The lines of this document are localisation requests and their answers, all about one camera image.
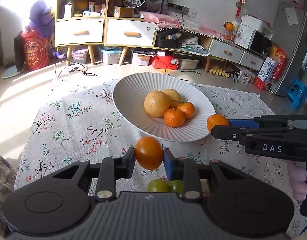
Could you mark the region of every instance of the table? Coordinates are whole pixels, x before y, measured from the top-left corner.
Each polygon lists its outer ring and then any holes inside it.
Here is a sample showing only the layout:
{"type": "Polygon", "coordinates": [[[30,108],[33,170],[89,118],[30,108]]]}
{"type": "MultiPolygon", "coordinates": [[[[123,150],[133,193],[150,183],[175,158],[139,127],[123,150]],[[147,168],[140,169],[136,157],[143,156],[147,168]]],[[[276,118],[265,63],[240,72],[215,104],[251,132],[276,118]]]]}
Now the table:
{"type": "MultiPolygon", "coordinates": [[[[113,155],[123,156],[144,136],[128,124],[113,104],[112,91],[119,79],[100,77],[57,78],[47,104],[35,118],[29,141],[23,151],[15,189],[48,175],[79,159],[101,162],[113,155]]],[[[192,84],[212,102],[215,111],[227,118],[250,118],[274,114],[258,95],[220,87],[192,84]]],[[[235,141],[216,140],[212,136],[191,142],[160,141],[178,158],[185,156],[200,164],[219,159],[292,196],[286,164],[282,160],[246,154],[235,141]]],[[[120,191],[145,191],[148,183],[166,179],[163,164],[148,171],[136,162],[133,177],[117,181],[120,191]]],[[[89,194],[94,194],[94,179],[89,194]]],[[[294,200],[296,212],[288,235],[295,236],[307,225],[294,200]]]]}

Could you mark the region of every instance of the drawer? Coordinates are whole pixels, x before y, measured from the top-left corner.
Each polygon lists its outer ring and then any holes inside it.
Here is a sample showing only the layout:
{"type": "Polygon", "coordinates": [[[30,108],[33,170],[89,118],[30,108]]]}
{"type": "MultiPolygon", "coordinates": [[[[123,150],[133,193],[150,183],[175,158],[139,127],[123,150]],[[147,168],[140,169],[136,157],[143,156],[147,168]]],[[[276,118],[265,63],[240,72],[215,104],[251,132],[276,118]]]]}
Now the drawer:
{"type": "Polygon", "coordinates": [[[152,46],[155,23],[129,20],[108,20],[106,45],[152,46]]]}
{"type": "Polygon", "coordinates": [[[80,19],[56,22],[56,44],[102,42],[104,19],[80,19]]]}
{"type": "Polygon", "coordinates": [[[239,64],[255,70],[260,70],[263,62],[264,60],[262,58],[258,58],[244,51],[239,64]]]}
{"type": "Polygon", "coordinates": [[[235,63],[239,63],[243,51],[221,41],[212,40],[210,45],[210,55],[223,58],[235,63]]]}

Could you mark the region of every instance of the blue plastic stool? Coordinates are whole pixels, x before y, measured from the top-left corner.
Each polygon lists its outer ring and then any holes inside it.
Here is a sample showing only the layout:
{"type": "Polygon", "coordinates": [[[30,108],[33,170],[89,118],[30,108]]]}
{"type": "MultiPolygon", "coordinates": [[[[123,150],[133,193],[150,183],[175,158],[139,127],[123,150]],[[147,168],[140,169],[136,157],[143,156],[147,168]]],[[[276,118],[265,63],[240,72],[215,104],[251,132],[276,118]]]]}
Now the blue plastic stool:
{"type": "Polygon", "coordinates": [[[300,108],[307,98],[307,87],[297,78],[288,92],[291,98],[291,106],[300,108]]]}

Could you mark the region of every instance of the refrigerator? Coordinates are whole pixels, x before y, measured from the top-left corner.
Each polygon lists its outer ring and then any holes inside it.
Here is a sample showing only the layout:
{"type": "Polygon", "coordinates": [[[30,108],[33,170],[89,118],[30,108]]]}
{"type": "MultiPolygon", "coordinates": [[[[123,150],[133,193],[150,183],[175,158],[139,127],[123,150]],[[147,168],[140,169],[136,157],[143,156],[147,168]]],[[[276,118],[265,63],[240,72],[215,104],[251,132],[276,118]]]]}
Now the refrigerator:
{"type": "Polygon", "coordinates": [[[292,8],[280,2],[277,12],[272,41],[280,47],[288,57],[288,62],[280,77],[270,90],[280,96],[286,96],[296,78],[302,78],[307,68],[307,12],[294,8],[298,24],[289,25],[286,9],[292,8]]]}

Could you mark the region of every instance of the ribbed white bowl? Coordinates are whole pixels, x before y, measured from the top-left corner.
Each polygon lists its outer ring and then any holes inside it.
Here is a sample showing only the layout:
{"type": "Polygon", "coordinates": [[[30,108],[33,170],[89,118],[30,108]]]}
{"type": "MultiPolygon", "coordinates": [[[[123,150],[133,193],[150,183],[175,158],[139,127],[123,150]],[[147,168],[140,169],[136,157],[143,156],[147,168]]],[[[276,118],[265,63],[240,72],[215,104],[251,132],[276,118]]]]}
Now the ribbed white bowl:
{"type": "Polygon", "coordinates": [[[215,114],[209,99],[192,85],[178,78],[158,73],[136,73],[121,79],[113,91],[113,101],[120,114],[130,124],[157,139],[173,142],[192,142],[209,135],[207,119],[215,114]],[[196,116],[186,120],[182,127],[165,125],[163,118],[147,115],[144,109],[146,95],[153,90],[174,89],[181,101],[189,100],[196,108],[196,116]]]}

